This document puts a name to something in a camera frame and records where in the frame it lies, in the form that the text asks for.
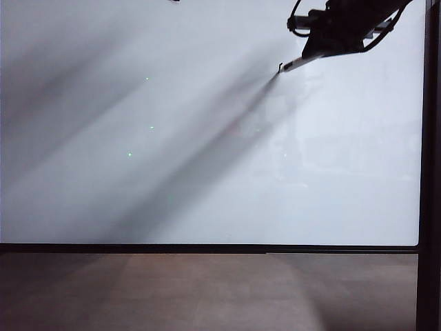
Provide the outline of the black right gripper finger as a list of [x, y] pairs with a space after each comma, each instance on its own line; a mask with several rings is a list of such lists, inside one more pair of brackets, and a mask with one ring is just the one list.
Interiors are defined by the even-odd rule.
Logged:
[[364, 51], [362, 41], [345, 43], [338, 39], [327, 39], [320, 34], [311, 33], [302, 51], [302, 58], [334, 57]]

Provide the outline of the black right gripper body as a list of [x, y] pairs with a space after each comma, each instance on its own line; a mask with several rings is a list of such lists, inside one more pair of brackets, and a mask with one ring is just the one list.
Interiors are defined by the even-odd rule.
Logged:
[[410, 1], [328, 1], [310, 30], [310, 38], [361, 39]]

